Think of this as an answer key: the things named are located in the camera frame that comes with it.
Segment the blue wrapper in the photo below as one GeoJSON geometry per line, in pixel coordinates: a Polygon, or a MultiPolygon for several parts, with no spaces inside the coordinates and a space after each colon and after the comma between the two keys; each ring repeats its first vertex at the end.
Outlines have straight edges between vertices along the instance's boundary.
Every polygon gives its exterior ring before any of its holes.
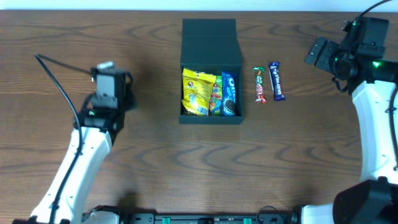
{"type": "Polygon", "coordinates": [[[221,72],[223,81],[223,114],[224,116],[235,116],[236,111],[236,90],[235,74],[221,72]]]}
{"type": "Polygon", "coordinates": [[[271,62],[268,65],[269,78],[271,79],[275,101],[285,100],[284,90],[282,88],[282,84],[280,83],[279,65],[279,62],[271,62]]]}

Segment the snack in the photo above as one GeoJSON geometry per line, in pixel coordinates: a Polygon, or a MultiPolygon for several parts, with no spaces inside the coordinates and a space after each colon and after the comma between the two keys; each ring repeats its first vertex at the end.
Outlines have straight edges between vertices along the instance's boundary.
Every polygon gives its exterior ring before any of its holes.
{"type": "Polygon", "coordinates": [[[279,62],[271,62],[268,65],[269,77],[271,78],[272,91],[274,92],[275,101],[285,100],[284,90],[282,89],[282,84],[280,83],[279,65],[279,62]]]}
{"type": "Polygon", "coordinates": [[[223,112],[223,81],[221,76],[216,77],[216,82],[213,85],[213,93],[210,97],[209,114],[210,116],[220,116],[223,112]]]}
{"type": "Polygon", "coordinates": [[[256,103],[267,103],[267,99],[264,95],[264,89],[262,88],[265,70],[265,67],[253,68],[254,75],[256,76],[256,103]]]}
{"type": "Polygon", "coordinates": [[[236,90],[235,74],[221,72],[223,81],[223,114],[224,116],[235,116],[236,111],[236,90]]]}
{"type": "Polygon", "coordinates": [[[214,75],[183,69],[182,85],[184,96],[182,104],[188,112],[200,116],[208,115],[209,99],[215,81],[216,77],[214,75]]]}

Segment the white backdrop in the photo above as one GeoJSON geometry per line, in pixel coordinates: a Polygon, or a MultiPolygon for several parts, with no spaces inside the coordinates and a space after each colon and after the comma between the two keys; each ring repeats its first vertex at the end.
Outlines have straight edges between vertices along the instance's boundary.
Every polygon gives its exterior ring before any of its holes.
{"type": "MultiPolygon", "coordinates": [[[[0,0],[0,9],[184,11],[364,11],[379,0],[0,0]]],[[[398,12],[398,1],[374,12],[398,12]]]]}

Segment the tabletop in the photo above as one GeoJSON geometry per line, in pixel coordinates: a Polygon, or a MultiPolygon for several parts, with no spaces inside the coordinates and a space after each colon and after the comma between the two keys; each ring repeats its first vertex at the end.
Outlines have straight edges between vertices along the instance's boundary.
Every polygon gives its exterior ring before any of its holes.
{"type": "MultiPolygon", "coordinates": [[[[397,60],[398,15],[385,58],[397,60]]],[[[332,202],[359,182],[361,138],[352,99],[331,74],[303,62],[313,41],[340,42],[343,12],[2,11],[0,19],[0,222],[28,218],[70,141],[72,112],[33,54],[89,69],[113,60],[134,77],[126,113],[85,210],[119,205],[165,212],[256,213],[265,205],[332,202]],[[183,18],[236,18],[243,56],[240,125],[182,125],[183,18]],[[252,68],[280,61],[286,100],[256,104],[252,68]]],[[[95,84],[49,69],[79,109],[95,84]]]]}

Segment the open box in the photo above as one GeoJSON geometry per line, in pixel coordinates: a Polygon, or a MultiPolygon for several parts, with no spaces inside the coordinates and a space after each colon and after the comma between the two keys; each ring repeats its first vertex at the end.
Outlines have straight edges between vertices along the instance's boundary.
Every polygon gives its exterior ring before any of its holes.
{"type": "Polygon", "coordinates": [[[184,19],[180,64],[181,100],[184,68],[213,75],[221,75],[222,71],[236,74],[236,116],[183,115],[185,108],[180,102],[180,124],[239,124],[242,122],[242,58],[236,38],[235,19],[184,19]]]}

